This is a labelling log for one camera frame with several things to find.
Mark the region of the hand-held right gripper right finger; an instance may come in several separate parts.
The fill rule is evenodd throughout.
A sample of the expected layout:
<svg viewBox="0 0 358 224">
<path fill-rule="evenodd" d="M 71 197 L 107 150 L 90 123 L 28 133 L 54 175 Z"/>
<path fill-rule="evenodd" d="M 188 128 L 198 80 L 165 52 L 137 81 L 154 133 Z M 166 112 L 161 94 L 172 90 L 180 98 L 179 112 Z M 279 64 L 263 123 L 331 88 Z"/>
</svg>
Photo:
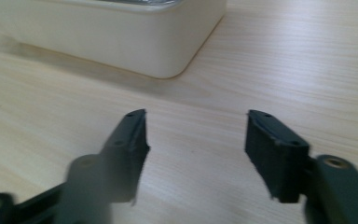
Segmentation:
<svg viewBox="0 0 358 224">
<path fill-rule="evenodd" d="M 310 145 L 272 115 L 248 112 L 244 151 L 270 196 L 297 203 L 308 224 L 358 224 L 358 170 L 333 155 L 310 156 Z"/>
</svg>

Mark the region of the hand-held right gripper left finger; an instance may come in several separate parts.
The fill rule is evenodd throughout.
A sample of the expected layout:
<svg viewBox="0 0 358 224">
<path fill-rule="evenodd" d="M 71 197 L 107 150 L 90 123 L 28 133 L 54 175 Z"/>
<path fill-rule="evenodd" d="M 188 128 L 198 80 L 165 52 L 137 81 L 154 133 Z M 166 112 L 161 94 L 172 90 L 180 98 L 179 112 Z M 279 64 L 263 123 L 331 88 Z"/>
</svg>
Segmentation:
<svg viewBox="0 0 358 224">
<path fill-rule="evenodd" d="M 148 152 L 146 112 L 132 111 L 100 153 L 71 163 L 62 190 L 62 224 L 111 224 L 111 205 L 136 198 Z"/>
</svg>

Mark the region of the cream plastic container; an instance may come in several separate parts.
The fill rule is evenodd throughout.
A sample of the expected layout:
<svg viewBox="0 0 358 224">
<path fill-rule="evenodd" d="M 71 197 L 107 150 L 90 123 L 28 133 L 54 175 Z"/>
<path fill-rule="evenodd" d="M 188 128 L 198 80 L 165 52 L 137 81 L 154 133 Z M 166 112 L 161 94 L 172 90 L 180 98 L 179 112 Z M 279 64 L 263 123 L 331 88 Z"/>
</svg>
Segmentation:
<svg viewBox="0 0 358 224">
<path fill-rule="evenodd" d="M 16 41 L 155 78 L 182 73 L 227 0 L 0 0 Z"/>
</svg>

